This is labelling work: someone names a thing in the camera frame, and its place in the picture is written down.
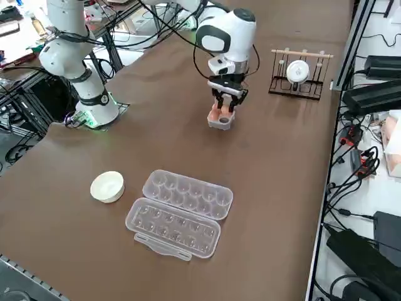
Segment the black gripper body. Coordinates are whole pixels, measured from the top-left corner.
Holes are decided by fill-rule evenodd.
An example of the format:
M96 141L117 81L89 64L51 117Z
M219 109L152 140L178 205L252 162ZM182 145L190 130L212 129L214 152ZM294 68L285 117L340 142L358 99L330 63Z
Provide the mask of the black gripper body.
M224 74L210 76L207 84L211 88L230 95L242 95L247 88L242 84L245 74Z

